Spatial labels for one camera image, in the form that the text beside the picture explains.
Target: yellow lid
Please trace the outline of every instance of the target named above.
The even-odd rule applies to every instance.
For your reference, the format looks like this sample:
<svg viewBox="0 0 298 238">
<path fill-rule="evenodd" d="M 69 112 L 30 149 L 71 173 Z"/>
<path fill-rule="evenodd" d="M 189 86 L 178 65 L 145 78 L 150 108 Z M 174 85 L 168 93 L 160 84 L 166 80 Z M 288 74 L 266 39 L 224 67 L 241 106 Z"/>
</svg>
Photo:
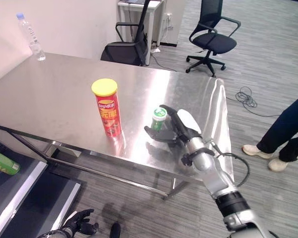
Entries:
<svg viewBox="0 0 298 238">
<path fill-rule="evenodd" d="M 107 97 L 117 92 L 117 83 L 110 78 L 102 78 L 95 81 L 91 90 L 96 96 Z"/>
</svg>

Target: lay's chips can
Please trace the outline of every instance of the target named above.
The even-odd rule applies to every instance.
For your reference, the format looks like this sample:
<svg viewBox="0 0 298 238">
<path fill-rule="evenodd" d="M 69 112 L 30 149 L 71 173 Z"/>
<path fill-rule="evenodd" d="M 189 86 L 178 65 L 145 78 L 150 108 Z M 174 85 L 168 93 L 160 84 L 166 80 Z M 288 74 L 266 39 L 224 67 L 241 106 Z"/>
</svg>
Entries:
<svg viewBox="0 0 298 238">
<path fill-rule="evenodd" d="M 91 89 L 96 96 L 100 117 L 107 136 L 115 137 L 121 133 L 117 83 L 110 78 L 95 81 Z"/>
</svg>

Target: small green can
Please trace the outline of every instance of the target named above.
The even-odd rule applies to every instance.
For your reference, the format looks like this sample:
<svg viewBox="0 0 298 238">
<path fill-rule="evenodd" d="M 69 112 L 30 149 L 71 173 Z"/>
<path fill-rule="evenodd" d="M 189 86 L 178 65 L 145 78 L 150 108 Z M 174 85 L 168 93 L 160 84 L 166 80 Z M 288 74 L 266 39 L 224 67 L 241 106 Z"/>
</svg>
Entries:
<svg viewBox="0 0 298 238">
<path fill-rule="evenodd" d="M 151 128 L 154 130 L 161 130 L 161 126 L 167 117 L 167 111 L 164 108 L 158 107 L 154 110 L 152 115 Z"/>
<path fill-rule="evenodd" d="M 0 153 L 0 171 L 14 175 L 20 170 L 20 165 Z"/>
</svg>

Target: black office chair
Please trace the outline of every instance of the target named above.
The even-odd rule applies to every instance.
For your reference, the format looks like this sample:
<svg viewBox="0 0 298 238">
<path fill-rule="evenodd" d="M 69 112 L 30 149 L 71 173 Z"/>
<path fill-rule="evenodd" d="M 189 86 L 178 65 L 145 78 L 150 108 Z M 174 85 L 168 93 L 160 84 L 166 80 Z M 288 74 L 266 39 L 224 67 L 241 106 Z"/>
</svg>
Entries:
<svg viewBox="0 0 298 238">
<path fill-rule="evenodd" d="M 212 77 L 215 77 L 214 69 L 211 63 L 222 65 L 221 70 L 224 70 L 226 68 L 224 63 L 211 59 L 210 54 L 211 52 L 213 52 L 213 55 L 215 56 L 217 54 L 224 54 L 234 49 L 237 43 L 234 39 L 231 38 L 231 35 L 240 27 L 240 22 L 228 17 L 221 16 L 222 4 L 223 0 L 202 0 L 200 21 L 189 37 L 189 40 L 192 44 L 202 49 L 208 50 L 208 52 L 205 57 L 188 56 L 186 59 L 187 62 L 189 62 L 190 59 L 199 61 L 185 70 L 186 73 L 189 73 L 190 69 L 200 64 L 206 64 L 212 72 Z M 236 29 L 229 36 L 218 34 L 218 31 L 214 29 L 214 27 L 221 19 L 225 19 L 237 24 Z M 196 33 L 205 30 L 207 30 L 208 32 L 203 35 L 199 35 L 192 40 L 192 37 Z"/>
<path fill-rule="evenodd" d="M 148 52 L 147 39 L 144 34 L 144 20 L 150 0 L 146 0 L 141 13 L 139 24 L 130 22 L 117 22 L 116 31 L 121 42 L 108 44 L 101 56 L 101 60 L 143 66 L 146 64 L 146 55 Z M 132 42 L 125 42 L 121 36 L 118 26 L 137 26 L 137 33 Z"/>
</svg>

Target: white sneaker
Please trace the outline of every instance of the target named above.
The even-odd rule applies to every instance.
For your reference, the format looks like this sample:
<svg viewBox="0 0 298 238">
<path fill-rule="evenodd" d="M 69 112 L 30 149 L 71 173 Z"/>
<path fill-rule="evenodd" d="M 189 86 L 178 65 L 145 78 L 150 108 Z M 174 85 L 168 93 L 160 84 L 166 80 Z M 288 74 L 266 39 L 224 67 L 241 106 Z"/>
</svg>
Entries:
<svg viewBox="0 0 298 238">
<path fill-rule="evenodd" d="M 271 160 L 268 163 L 268 168 L 274 172 L 281 172 L 283 171 L 288 165 L 288 162 L 281 161 L 280 159 L 276 158 Z"/>
<path fill-rule="evenodd" d="M 272 154 L 267 154 L 265 152 L 260 151 L 256 145 L 243 145 L 242 151 L 244 151 L 247 155 L 258 155 L 264 159 L 270 159 L 273 156 Z"/>
</svg>

